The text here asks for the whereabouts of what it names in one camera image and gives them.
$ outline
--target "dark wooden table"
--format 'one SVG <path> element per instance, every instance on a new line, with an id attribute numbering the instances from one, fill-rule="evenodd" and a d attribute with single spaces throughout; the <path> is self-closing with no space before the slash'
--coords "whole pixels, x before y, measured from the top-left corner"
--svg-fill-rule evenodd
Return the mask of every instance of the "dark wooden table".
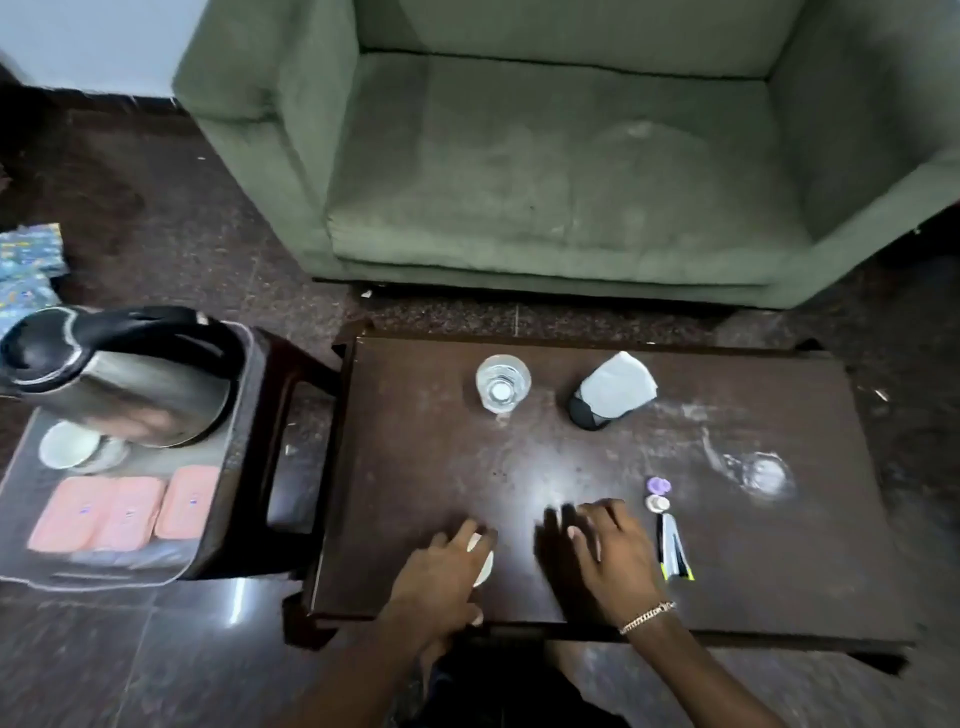
<path id="1" fill-rule="evenodd" d="M 620 497 L 656 535 L 645 479 L 674 484 L 696 580 L 668 591 L 711 643 L 896 654 L 913 625 L 900 566 L 843 366 L 828 355 L 631 350 L 656 400 L 598 432 L 564 402 L 617 349 L 405 337 L 356 339 L 324 475 L 323 550 L 304 584 L 324 624 L 372 619 L 409 553 L 471 515 L 499 530 L 477 590 L 489 629 L 615 639 L 564 553 L 563 507 Z M 481 406 L 477 366 L 511 353 L 533 388 L 508 417 Z M 775 453 L 792 487 L 742 482 Z"/>

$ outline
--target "left hand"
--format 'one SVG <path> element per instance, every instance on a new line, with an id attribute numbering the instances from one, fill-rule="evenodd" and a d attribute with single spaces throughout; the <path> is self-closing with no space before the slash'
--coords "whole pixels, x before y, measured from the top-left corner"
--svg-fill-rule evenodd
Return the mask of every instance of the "left hand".
<path id="1" fill-rule="evenodd" d="M 468 599 L 496 546 L 496 531 L 487 531 L 473 551 L 467 551 L 476 530 L 477 522 L 467 519 L 449 543 L 438 533 L 429 548 L 411 554 L 394 582 L 384 616 L 406 621 L 424 645 L 483 620 L 480 607 Z"/>

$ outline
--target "purple lid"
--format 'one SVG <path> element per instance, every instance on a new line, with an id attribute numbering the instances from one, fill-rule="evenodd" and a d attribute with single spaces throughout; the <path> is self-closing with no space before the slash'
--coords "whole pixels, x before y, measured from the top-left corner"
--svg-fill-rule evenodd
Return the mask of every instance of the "purple lid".
<path id="1" fill-rule="evenodd" d="M 647 490 L 655 496 L 665 496 L 670 492 L 670 481 L 663 477 L 648 478 Z"/>

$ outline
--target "blue patterned cloth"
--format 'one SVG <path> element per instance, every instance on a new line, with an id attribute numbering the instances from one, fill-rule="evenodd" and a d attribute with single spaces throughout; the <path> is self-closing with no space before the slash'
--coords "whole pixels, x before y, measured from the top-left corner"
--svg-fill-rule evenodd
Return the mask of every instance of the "blue patterned cloth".
<path id="1" fill-rule="evenodd" d="M 50 279 L 66 272 L 60 225 L 0 232 L 0 338 L 24 316 L 59 303 Z"/>

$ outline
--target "sofa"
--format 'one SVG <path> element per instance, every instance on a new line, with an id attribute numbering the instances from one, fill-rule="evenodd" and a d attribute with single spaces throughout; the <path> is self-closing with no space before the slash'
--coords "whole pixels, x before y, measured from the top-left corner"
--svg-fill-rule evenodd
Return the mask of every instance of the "sofa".
<path id="1" fill-rule="evenodd" d="M 175 91 L 317 279 L 787 308 L 960 200 L 956 0 L 209 0 Z"/>

